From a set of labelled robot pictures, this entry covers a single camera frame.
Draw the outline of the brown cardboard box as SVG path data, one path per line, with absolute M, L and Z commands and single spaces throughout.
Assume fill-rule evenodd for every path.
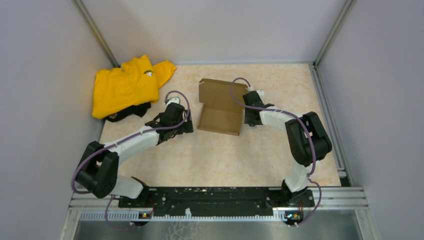
M 197 129 L 239 136 L 244 124 L 243 101 L 248 86 L 243 83 L 203 78 L 198 83 L 198 99 L 202 104 Z

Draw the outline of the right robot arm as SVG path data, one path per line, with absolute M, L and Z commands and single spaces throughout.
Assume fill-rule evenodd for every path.
M 264 104 L 258 91 L 243 95 L 244 122 L 254 127 L 270 126 L 285 131 L 294 159 L 291 170 L 281 184 L 281 190 L 271 203 L 295 206 L 306 194 L 317 162 L 332 151 L 332 142 L 316 112 L 296 115 L 273 104 Z

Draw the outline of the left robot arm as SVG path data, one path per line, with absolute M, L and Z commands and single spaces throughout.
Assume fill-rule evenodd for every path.
M 168 103 L 164 112 L 139 130 L 109 143 L 89 143 L 72 176 L 71 188 L 77 194 L 93 194 L 98 199 L 128 198 L 136 206 L 144 207 L 150 200 L 148 186 L 136 177 L 120 176 L 120 165 L 177 135 L 193 131 L 191 110 L 176 102 Z

